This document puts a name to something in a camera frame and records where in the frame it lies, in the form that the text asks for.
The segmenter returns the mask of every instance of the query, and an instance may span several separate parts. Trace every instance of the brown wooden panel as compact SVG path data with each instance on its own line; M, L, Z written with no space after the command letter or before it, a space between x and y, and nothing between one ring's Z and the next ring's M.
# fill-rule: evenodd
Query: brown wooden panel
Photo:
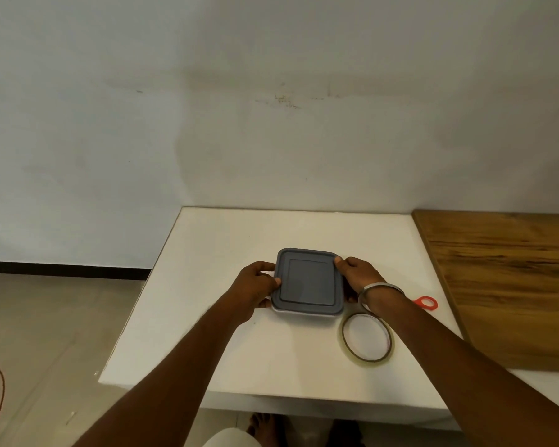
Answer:
M466 340L504 367L559 371L559 214L412 217Z

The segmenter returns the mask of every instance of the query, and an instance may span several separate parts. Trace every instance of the foot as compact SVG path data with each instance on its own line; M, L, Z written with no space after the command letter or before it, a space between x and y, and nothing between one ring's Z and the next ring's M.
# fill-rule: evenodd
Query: foot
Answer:
M334 420L326 447L364 447L358 422Z
M254 413L246 432L259 441L261 447L287 447L284 423L279 415Z

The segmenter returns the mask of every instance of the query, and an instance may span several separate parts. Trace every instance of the white wall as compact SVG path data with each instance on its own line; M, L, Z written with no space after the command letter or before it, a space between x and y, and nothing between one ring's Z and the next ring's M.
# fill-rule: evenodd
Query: white wall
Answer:
M559 211L559 0L0 0L0 260L181 205Z

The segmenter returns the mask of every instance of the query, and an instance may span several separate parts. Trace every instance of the person's right arm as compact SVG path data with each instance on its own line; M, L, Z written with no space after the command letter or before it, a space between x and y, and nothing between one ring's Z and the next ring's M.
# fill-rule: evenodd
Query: person's right arm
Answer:
M355 257L336 257L335 266L357 293L385 282L370 263ZM406 344L473 444L559 445L559 406L551 400L397 290L372 288L366 302Z

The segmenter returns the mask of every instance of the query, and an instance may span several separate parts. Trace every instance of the red handle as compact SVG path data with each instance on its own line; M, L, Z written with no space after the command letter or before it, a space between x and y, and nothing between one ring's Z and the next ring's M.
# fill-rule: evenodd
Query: red handle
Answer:
M418 306L426 310L435 310L439 307L439 303L432 296L421 296L417 300L413 300Z

